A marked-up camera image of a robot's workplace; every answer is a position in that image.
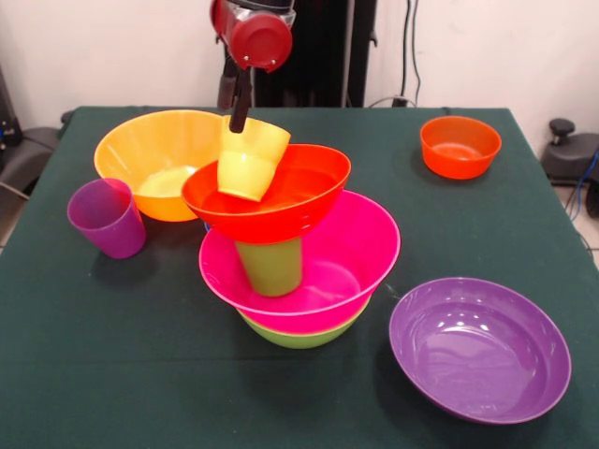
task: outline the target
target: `purple cup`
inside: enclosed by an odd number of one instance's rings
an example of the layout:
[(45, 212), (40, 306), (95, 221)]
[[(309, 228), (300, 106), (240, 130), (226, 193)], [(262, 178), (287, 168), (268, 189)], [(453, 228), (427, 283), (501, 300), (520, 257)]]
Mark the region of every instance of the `purple cup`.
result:
[(66, 207), (69, 222), (114, 259), (126, 259), (141, 250), (146, 230), (129, 186), (114, 179), (83, 185)]

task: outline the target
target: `green bowl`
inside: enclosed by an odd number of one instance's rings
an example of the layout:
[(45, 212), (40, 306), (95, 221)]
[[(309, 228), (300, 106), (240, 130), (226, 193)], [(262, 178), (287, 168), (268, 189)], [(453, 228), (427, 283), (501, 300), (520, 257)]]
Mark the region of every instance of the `green bowl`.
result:
[(352, 316), (344, 324), (324, 332), (318, 332), (317, 334), (286, 334), (284, 332), (278, 332), (259, 325), (255, 321), (245, 316), (242, 311), (238, 312), (240, 313), (241, 318), (243, 318), (243, 320), (245, 320), (245, 322), (258, 335), (270, 341), (271, 343), (278, 344), (279, 346), (283, 346), (284, 348), (288, 349), (312, 349), (317, 346), (327, 344), (342, 335), (351, 325), (354, 324), (366, 307), (368, 307), (369, 302), (370, 300), (366, 301), (358, 313)]

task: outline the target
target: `yellow bowl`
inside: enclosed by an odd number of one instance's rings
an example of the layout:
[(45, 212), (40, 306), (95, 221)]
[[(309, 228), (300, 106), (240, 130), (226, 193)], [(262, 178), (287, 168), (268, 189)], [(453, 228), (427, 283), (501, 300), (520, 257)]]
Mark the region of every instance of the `yellow bowl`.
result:
[(243, 320), (254, 330), (256, 334), (260, 335), (271, 343), (288, 349), (312, 349), (322, 346), (323, 344), (327, 344), (341, 336), (366, 310), (369, 303), (370, 299), (368, 299), (364, 303), (364, 306), (345, 323), (342, 323), (333, 329), (325, 330), (324, 332), (318, 332), (316, 334), (287, 334), (284, 332), (278, 332), (276, 330), (268, 329), (267, 327), (259, 325), (257, 322), (244, 315), (242, 311), (237, 311), (240, 313), (241, 318), (243, 318)]
[(197, 216), (181, 190), (196, 170), (218, 159), (223, 117), (199, 110), (174, 109), (142, 115), (102, 138), (94, 154), (101, 178), (129, 185), (141, 212), (164, 222)]

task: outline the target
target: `pink bowl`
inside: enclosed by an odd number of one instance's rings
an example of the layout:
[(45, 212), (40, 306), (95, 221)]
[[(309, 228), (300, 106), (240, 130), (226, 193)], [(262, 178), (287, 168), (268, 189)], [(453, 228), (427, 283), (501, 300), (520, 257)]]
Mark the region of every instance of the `pink bowl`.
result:
[(400, 230), (381, 206), (342, 191), (330, 213), (302, 241), (301, 285), (283, 297), (252, 290), (232, 239), (211, 230), (199, 250), (199, 270), (221, 299), (279, 332), (316, 333), (345, 323), (391, 271)]

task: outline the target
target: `white wall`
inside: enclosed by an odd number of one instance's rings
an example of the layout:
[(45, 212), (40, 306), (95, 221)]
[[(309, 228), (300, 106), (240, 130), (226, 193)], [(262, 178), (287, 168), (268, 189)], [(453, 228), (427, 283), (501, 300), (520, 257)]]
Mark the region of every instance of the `white wall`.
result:
[(0, 64), (24, 126), (80, 105), (212, 106), (210, 0), (0, 0)]
[[(405, 5), (378, 2), (367, 102), (400, 90)], [(598, 17), (596, 0), (420, 0), (419, 104), (509, 107), (536, 152), (556, 116), (599, 132)]]
[[(405, 0), (378, 0), (367, 102), (400, 89)], [(210, 0), (0, 0), (0, 63), (25, 126), (79, 105), (215, 104)], [(599, 131), (599, 2), (420, 0), (420, 105), (510, 107), (536, 150), (550, 118)], [(414, 91), (414, 77), (408, 95)]]

